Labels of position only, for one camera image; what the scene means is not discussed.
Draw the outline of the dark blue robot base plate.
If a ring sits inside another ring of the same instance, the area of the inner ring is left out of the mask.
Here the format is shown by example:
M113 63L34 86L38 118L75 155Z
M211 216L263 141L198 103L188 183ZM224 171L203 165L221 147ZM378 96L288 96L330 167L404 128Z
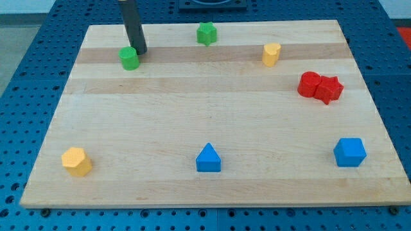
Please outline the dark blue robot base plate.
M180 12L246 10L247 0L177 0Z

